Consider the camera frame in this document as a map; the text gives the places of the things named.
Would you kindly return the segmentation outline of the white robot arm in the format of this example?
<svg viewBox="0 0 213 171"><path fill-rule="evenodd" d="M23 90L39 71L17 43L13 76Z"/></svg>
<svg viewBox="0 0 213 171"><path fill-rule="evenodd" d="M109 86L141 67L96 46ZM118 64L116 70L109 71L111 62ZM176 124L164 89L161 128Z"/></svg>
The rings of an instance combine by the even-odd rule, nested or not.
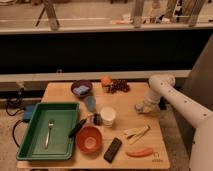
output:
<svg viewBox="0 0 213 171"><path fill-rule="evenodd" d="M174 88L170 74L152 75L149 90L144 94L142 112L153 111L165 98L194 128L190 171L213 171L213 111Z"/></svg>

